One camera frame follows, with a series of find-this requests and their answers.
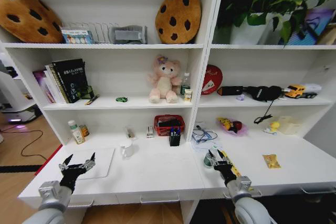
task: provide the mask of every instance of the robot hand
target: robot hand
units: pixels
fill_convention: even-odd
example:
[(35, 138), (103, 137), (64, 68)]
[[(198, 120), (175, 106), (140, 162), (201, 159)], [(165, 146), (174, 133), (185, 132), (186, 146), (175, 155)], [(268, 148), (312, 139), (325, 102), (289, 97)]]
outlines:
[(59, 183), (61, 186), (66, 186), (74, 192), (75, 183), (79, 175), (86, 173), (88, 170), (94, 167), (95, 163), (95, 153), (91, 156), (91, 159), (85, 161), (84, 164), (78, 165), (69, 165), (70, 160), (72, 159), (73, 155), (67, 157), (63, 164), (59, 164), (59, 168), (63, 174), (63, 179)]

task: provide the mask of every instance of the cookie-shaped cushion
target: cookie-shaped cushion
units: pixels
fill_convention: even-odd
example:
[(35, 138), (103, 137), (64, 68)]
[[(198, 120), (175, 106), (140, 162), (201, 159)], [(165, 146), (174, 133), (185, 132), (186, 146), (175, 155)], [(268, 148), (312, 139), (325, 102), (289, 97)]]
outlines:
[(41, 0), (0, 0), (0, 25), (24, 42), (61, 43), (61, 21)]
[(200, 0), (164, 0), (155, 26), (162, 43), (182, 44), (195, 37), (200, 22)]

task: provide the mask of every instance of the red round sign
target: red round sign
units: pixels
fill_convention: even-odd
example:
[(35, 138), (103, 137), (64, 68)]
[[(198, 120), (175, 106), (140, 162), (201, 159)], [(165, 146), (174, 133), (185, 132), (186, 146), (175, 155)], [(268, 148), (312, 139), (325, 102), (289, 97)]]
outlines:
[(222, 80), (222, 71), (214, 65), (208, 65), (206, 67), (201, 94), (211, 94), (215, 92), (222, 83)]

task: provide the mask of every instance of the yellow toy truck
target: yellow toy truck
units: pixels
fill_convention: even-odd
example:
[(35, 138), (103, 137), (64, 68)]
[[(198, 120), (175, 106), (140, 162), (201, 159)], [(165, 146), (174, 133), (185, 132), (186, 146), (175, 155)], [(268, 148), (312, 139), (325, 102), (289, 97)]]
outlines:
[(285, 93), (285, 96), (290, 98), (314, 98), (322, 90), (322, 87), (318, 84), (292, 84), (288, 86), (289, 92)]

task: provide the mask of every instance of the snack package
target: snack package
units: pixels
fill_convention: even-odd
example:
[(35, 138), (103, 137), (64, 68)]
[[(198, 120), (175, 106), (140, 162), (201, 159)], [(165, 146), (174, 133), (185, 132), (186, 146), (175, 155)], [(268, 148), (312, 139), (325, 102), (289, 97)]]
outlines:
[(281, 168), (277, 161), (277, 155), (276, 154), (270, 154), (270, 155), (263, 155), (264, 160), (268, 166), (268, 168)]

